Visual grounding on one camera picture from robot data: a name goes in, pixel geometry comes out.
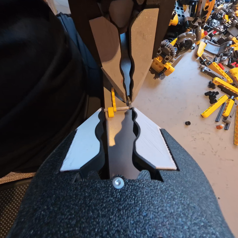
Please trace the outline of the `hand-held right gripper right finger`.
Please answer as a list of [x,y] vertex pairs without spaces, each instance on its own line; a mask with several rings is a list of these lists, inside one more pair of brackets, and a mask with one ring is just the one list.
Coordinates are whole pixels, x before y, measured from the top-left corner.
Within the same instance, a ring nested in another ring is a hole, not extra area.
[[161,128],[137,108],[132,108],[132,120],[135,162],[147,170],[177,170]]

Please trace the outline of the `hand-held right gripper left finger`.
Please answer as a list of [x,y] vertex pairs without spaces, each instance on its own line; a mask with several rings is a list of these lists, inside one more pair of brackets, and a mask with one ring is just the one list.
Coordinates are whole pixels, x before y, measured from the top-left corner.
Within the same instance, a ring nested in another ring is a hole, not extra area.
[[99,108],[76,130],[60,168],[64,171],[100,170],[105,163],[105,153],[101,136],[103,135],[104,109]]

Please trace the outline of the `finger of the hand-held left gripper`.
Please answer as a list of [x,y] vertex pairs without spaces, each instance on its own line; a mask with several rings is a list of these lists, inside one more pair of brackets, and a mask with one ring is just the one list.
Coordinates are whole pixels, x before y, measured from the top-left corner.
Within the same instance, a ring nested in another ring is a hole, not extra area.
[[127,102],[120,66],[121,47],[118,29],[103,16],[91,19],[89,24],[102,64],[101,69],[122,101]]
[[152,64],[159,8],[142,10],[135,18],[129,30],[130,58],[130,100],[134,101],[142,87]]

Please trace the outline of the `yellow thin toy beam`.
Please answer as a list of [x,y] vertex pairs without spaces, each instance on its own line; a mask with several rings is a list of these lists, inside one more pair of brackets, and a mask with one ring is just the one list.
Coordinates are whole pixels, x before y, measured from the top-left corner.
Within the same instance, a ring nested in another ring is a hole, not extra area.
[[113,87],[111,88],[111,97],[112,97],[113,111],[116,112],[117,109],[116,109],[116,101],[115,101],[115,90]]

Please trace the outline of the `grey toy axle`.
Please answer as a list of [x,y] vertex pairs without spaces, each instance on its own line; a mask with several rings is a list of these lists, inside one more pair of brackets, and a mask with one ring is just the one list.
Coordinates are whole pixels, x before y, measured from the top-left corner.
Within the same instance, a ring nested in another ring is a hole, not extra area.
[[[106,109],[104,109],[104,112],[108,112],[108,109],[112,109],[114,111],[113,107],[108,107]],[[130,107],[129,106],[125,106],[125,107],[116,107],[116,111],[123,111],[123,110],[129,110]]]

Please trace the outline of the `grey desk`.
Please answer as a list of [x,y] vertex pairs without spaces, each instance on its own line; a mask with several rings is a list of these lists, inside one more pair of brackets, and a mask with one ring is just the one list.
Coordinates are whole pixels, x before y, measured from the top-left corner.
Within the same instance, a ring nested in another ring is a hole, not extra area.
[[[201,113],[210,105],[204,93],[210,77],[200,72],[196,50],[186,52],[168,77],[154,79],[150,71],[132,103],[166,131],[193,157],[209,180],[232,233],[238,237],[238,146],[233,144],[234,121],[229,130],[216,129],[217,109],[208,118]],[[134,179],[132,164],[135,135],[131,111],[107,118],[109,177]]]

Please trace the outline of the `toy wheel gear subassembly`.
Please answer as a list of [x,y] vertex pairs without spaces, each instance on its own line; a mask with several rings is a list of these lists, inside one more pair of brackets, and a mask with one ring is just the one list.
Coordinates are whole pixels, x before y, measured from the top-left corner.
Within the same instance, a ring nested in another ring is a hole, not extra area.
[[172,42],[164,40],[158,49],[156,57],[153,59],[150,72],[154,73],[154,79],[164,78],[174,72],[176,65],[182,60],[184,55],[177,55],[178,47],[175,45],[177,38]]

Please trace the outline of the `yellow curved toy panel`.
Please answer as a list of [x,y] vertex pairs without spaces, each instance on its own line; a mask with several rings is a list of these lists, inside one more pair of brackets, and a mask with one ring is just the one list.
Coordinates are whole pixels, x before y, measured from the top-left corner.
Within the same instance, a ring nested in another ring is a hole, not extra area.
[[201,57],[203,55],[206,45],[207,44],[203,41],[199,43],[199,46],[196,52],[197,57]]

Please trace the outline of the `pile of loose toy pieces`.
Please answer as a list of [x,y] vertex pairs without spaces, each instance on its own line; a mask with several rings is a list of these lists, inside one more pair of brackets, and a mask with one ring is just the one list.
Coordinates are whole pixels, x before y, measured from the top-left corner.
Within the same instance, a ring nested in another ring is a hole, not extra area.
[[203,118],[220,109],[216,129],[229,130],[234,121],[234,145],[238,145],[238,1],[216,0],[204,27],[204,53],[197,57],[201,73],[211,77],[204,93],[210,106],[201,113]]

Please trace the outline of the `black mesh chair seat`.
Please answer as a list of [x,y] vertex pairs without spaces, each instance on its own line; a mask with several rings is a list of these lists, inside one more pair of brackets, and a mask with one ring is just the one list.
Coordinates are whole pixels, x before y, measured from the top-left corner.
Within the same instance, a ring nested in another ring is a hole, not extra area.
[[5,238],[14,223],[21,201],[29,184],[0,191],[0,237]]

